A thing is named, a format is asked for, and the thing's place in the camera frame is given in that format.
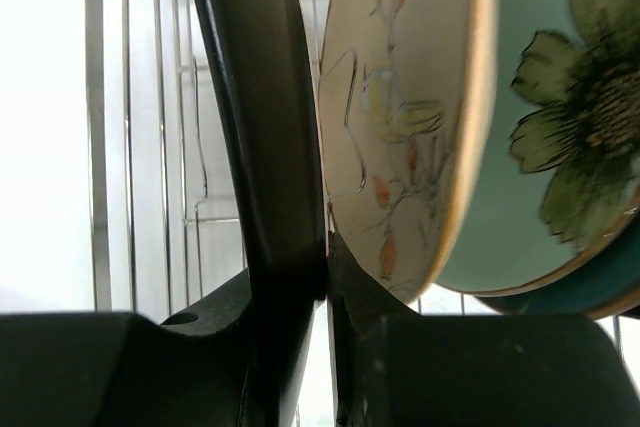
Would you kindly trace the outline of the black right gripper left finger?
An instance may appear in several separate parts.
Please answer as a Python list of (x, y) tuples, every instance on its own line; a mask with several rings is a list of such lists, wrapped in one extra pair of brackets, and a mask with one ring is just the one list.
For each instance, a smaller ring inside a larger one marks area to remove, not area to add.
[(161, 325), (169, 375), (161, 426), (265, 424), (253, 327), (246, 271)]

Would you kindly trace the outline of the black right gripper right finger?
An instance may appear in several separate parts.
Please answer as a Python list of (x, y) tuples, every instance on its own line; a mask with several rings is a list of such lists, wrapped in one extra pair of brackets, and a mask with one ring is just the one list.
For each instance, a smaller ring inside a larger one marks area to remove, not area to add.
[(375, 281), (338, 233), (329, 235), (328, 320), (338, 426), (421, 426), (413, 335), (421, 319)]

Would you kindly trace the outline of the dark teal round plate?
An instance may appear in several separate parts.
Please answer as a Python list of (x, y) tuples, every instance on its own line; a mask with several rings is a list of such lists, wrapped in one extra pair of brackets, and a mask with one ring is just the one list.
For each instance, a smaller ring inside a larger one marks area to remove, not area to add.
[(566, 277), (522, 294), (481, 297), (503, 314), (583, 314), (601, 319), (639, 305), (639, 219)]

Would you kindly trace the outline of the light green flower plate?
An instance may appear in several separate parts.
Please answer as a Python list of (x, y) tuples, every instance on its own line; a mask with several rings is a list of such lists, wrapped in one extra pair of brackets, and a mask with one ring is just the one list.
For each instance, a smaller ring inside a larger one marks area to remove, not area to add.
[(639, 204), (639, 0), (499, 0), (495, 108), (438, 277), (511, 295), (604, 249)]

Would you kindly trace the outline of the beige round leaf plate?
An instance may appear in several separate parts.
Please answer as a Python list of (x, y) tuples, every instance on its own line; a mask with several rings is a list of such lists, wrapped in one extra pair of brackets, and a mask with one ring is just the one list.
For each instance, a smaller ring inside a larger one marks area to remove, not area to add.
[(404, 303), (442, 271), (494, 108), (497, 0), (329, 0), (317, 112), (330, 225)]

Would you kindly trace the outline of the teal square plate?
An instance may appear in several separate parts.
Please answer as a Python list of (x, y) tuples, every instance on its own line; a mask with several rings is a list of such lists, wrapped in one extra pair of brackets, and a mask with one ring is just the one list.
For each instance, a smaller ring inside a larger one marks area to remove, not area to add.
[(299, 0), (194, 0), (247, 259), (248, 365), (238, 426), (293, 420), (326, 227), (314, 86)]

